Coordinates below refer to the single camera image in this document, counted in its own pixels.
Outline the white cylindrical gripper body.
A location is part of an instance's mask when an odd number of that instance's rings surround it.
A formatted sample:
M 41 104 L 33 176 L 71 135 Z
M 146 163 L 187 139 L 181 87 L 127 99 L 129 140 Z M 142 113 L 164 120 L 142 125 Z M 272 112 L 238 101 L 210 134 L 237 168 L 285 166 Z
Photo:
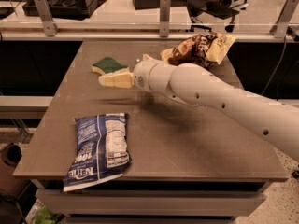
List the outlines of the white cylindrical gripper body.
M 169 81 L 174 65 L 160 60 L 149 59 L 138 63 L 133 76 L 136 86 L 147 92 L 166 93 L 169 90 Z

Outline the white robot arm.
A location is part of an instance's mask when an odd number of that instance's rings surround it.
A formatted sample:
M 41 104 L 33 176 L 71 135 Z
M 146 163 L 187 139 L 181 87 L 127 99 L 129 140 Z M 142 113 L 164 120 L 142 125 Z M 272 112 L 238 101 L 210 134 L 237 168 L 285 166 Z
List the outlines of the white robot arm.
M 182 104 L 214 108 L 299 161 L 299 108 L 229 85 L 197 64 L 175 66 L 149 58 L 131 72 L 102 75 L 99 83 L 136 86 Z

